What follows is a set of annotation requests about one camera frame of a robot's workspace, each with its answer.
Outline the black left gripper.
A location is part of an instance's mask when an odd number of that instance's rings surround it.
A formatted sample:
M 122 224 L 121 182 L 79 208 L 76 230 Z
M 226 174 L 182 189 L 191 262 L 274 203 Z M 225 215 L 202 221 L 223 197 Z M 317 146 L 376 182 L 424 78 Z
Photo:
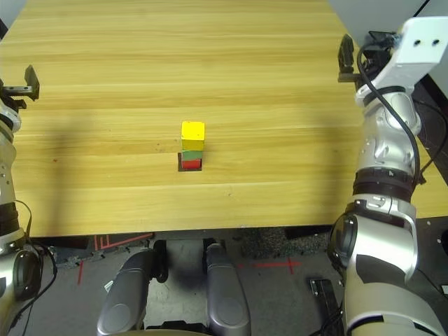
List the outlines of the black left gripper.
M 1 81 L 1 101 L 15 112 L 26 109 L 24 100 L 28 97 L 32 101 L 39 98 L 40 83 L 32 65 L 29 65 L 24 73 L 25 86 L 8 86 Z

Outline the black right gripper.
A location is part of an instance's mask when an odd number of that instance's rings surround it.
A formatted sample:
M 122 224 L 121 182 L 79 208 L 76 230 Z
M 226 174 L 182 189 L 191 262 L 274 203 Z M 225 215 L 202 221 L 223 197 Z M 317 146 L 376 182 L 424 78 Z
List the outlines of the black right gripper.
M 350 35 L 345 34 L 342 37 L 337 55 L 339 64 L 339 73 L 337 81 L 339 83 L 353 83 L 355 86 L 363 86 L 365 80 L 361 73 L 355 73 L 357 63 L 354 53 L 354 43 Z M 373 80 L 390 60 L 388 50 L 367 50 L 361 57 L 361 65 L 364 72 L 370 80 Z

